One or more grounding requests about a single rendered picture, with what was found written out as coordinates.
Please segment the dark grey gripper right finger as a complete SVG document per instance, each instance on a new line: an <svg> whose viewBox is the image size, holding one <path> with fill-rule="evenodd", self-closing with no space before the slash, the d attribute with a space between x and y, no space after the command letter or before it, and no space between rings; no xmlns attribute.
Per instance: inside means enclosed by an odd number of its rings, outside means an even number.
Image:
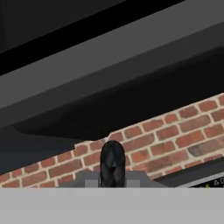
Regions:
<svg viewBox="0 0 224 224"><path fill-rule="evenodd" d="M112 162L114 187L164 187L156 181L150 180L144 171L126 171L126 157L123 146L112 142L114 159Z"/></svg>

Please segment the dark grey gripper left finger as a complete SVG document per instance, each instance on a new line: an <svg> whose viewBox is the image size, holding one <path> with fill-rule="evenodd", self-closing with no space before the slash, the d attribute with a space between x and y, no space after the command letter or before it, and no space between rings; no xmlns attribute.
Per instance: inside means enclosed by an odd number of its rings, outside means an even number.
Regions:
<svg viewBox="0 0 224 224"><path fill-rule="evenodd" d="M112 187L113 186L113 142L107 141L101 149L100 172L82 171L75 180L60 187Z"/></svg>

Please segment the black hob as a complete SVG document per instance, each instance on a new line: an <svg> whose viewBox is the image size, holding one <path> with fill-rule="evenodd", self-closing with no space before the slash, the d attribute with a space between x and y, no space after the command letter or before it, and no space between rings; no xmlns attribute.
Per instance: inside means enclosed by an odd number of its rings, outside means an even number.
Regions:
<svg viewBox="0 0 224 224"><path fill-rule="evenodd" d="M155 178L155 181L165 186L177 187L222 172L224 172L224 157Z"/></svg>

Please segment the dark cupboard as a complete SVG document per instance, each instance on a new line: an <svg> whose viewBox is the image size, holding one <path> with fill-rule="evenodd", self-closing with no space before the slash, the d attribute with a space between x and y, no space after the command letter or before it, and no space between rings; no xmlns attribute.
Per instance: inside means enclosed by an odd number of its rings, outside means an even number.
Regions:
<svg viewBox="0 0 224 224"><path fill-rule="evenodd" d="M126 0L0 0L0 53Z"/></svg>

